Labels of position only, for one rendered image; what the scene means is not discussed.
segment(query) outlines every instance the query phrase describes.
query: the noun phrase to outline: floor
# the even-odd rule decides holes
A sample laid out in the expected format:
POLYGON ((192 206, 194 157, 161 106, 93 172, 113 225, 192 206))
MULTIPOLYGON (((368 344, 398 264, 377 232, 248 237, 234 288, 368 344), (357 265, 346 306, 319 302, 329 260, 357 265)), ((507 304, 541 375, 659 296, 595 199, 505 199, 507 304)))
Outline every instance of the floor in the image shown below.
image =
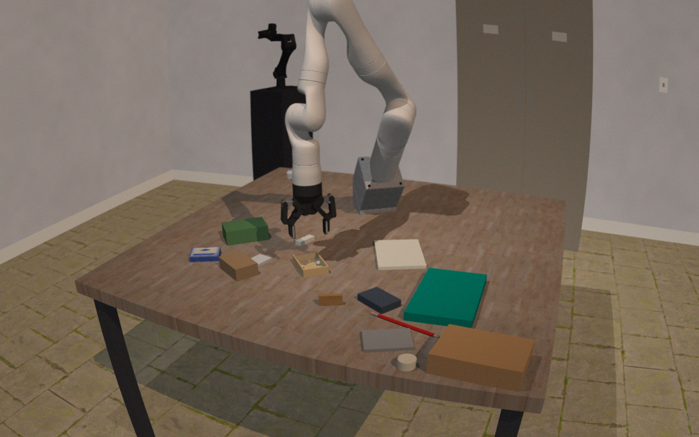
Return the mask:
MULTIPOLYGON (((133 436, 74 279, 233 186, 172 181, 0 265, 0 437, 133 436)), ((544 410, 519 436, 699 435, 699 247, 582 232, 544 410)), ((499 410, 374 390, 120 313, 155 435, 480 437, 499 410)))

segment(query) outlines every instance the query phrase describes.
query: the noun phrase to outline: cabinet door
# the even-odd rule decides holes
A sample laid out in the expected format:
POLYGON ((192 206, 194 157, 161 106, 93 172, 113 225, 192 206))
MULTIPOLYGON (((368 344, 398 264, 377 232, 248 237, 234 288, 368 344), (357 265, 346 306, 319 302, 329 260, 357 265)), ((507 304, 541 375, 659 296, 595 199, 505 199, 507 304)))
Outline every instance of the cabinet door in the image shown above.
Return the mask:
POLYGON ((457 183, 521 194, 527 110, 524 0, 456 0, 455 8, 457 183))
POLYGON ((525 33, 522 194, 566 201, 566 249, 577 251, 590 161, 592 0, 528 0, 525 33))

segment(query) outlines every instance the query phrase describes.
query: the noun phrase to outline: pencil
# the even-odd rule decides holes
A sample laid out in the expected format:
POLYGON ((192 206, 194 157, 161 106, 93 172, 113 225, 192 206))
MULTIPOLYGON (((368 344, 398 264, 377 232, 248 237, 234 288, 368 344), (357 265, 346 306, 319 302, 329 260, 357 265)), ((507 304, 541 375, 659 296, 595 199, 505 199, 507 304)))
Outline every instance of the pencil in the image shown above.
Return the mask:
POLYGON ((377 317, 379 317, 380 319, 385 319, 385 320, 387 320, 387 321, 389 321, 389 322, 392 322, 392 323, 394 323, 394 324, 399 324, 400 326, 403 326, 403 327, 408 327, 408 329, 416 330, 417 332, 421 332, 422 334, 430 335, 430 337, 435 337, 435 338, 438 338, 438 337, 439 337, 438 335, 433 334, 433 333, 430 332, 429 330, 419 329, 419 327, 413 327, 413 326, 411 326, 410 324, 405 324, 405 323, 403 323, 403 322, 399 322, 399 321, 397 321, 396 319, 391 319, 391 318, 388 317, 388 316, 383 316, 383 315, 381 315, 380 313, 375 313, 374 311, 371 311, 371 315, 372 315, 372 316, 377 316, 377 317))

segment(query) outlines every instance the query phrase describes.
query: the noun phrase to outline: black table leg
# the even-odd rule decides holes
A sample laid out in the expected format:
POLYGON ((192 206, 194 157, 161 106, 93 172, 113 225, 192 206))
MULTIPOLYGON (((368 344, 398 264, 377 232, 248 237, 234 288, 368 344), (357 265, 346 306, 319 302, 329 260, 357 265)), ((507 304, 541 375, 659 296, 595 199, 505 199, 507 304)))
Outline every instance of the black table leg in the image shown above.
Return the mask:
POLYGON ((123 396, 133 430, 137 437, 155 437, 150 417, 147 417, 147 410, 144 409, 144 401, 142 401, 142 393, 139 391, 136 376, 133 375, 131 357, 128 355, 126 341, 123 338, 123 329, 120 327, 117 308, 110 307, 95 299, 94 303, 109 353, 109 360, 112 362, 117 385, 120 387, 120 394, 123 396))
POLYGON ((522 412, 515 410, 500 410, 496 437, 516 437, 519 424, 522 423, 522 412))

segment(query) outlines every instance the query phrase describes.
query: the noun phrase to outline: small brown box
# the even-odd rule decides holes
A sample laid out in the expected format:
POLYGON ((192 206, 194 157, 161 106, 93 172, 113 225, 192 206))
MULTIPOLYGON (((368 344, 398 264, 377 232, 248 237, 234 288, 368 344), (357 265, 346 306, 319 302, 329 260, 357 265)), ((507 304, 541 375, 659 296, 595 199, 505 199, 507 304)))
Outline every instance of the small brown box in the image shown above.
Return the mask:
POLYGON ((317 252, 309 252, 308 254, 293 255, 293 264, 296 270, 303 277, 321 276, 328 274, 328 265, 317 252))
POLYGON ((331 293, 327 295, 319 295, 320 305, 324 307, 325 305, 343 305, 344 299, 342 299, 341 293, 331 293))
POLYGON ((428 353, 426 373, 519 391, 533 340, 449 325, 428 353))
POLYGON ((222 255, 220 257, 220 268, 233 277, 234 280, 247 279, 260 273, 258 272, 258 263, 247 255, 242 254, 242 252, 222 255))

